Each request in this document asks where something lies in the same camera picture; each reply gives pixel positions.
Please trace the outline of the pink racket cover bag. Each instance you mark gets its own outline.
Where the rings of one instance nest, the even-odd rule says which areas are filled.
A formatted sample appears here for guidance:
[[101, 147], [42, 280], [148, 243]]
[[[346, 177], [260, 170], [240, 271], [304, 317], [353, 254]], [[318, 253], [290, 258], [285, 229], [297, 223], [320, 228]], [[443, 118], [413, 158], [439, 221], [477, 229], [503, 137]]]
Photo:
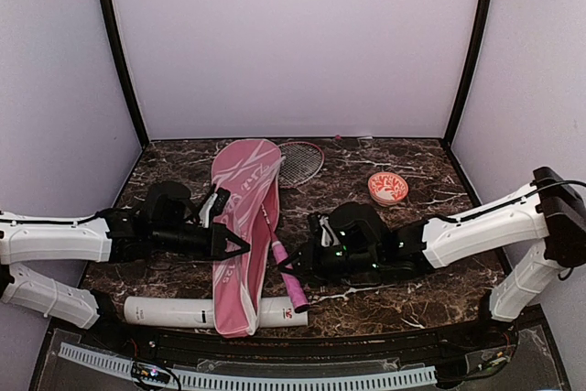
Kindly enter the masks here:
[[231, 193], [219, 222], [250, 245], [250, 251], [212, 267], [213, 321], [224, 338], [253, 335], [259, 327], [271, 233], [262, 209], [279, 216], [277, 176], [282, 161], [266, 139], [233, 141], [212, 162], [212, 183]]

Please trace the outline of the red racket with visible handle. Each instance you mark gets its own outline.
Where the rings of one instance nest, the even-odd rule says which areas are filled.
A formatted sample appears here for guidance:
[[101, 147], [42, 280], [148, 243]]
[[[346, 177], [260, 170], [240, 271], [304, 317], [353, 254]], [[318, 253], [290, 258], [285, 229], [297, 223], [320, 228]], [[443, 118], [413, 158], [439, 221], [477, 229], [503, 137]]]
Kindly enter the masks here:
[[[279, 150], [283, 158], [279, 182], [286, 189], [296, 188], [311, 180], [318, 174], [324, 163], [325, 157], [322, 150], [310, 142], [287, 142], [281, 144]], [[279, 265], [288, 258], [288, 253], [276, 236], [265, 206], [262, 206], [262, 213], [269, 231], [271, 251]], [[305, 312], [309, 308], [309, 302], [298, 279], [281, 268], [279, 272], [284, 280], [294, 312]]]

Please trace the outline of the white shuttlecock tube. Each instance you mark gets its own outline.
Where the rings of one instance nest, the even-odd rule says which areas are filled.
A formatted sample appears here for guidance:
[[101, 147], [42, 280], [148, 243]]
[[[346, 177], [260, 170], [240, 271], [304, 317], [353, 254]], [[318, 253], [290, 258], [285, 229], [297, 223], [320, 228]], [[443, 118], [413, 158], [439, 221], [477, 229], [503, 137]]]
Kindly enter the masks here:
[[[309, 324], [306, 311], [296, 313], [289, 297], [261, 298], [260, 327], [286, 328]], [[211, 299], [158, 299], [128, 297], [124, 304], [127, 323], [150, 327], [212, 329]]]

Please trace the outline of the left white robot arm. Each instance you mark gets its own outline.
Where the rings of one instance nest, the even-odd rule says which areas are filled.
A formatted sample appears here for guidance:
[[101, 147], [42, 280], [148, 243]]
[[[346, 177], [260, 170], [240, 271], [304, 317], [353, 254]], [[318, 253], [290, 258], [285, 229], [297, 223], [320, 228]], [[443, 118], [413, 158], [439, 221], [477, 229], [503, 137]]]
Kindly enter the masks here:
[[108, 208], [83, 218], [40, 218], [1, 214], [1, 300], [67, 321], [110, 351], [129, 343], [106, 293], [66, 286], [26, 266], [29, 261], [83, 260], [127, 263], [155, 252], [190, 255], [198, 261], [224, 261], [249, 252], [250, 245], [216, 217], [230, 191], [211, 186], [194, 204], [188, 187], [163, 181], [149, 187], [133, 208]]

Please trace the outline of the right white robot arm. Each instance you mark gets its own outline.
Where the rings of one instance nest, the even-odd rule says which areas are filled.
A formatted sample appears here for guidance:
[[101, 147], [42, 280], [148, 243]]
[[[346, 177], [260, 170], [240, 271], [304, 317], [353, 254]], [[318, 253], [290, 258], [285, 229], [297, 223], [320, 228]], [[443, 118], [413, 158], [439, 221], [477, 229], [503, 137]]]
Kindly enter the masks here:
[[390, 228], [370, 205], [346, 202], [308, 218], [309, 241], [279, 263], [291, 276], [321, 283], [361, 279], [370, 285], [408, 281], [462, 259], [517, 243], [526, 254], [484, 295], [481, 318], [467, 330], [477, 349], [489, 347], [503, 323], [554, 279], [585, 264], [585, 200], [580, 180], [541, 167], [518, 190], [466, 212], [436, 215]]

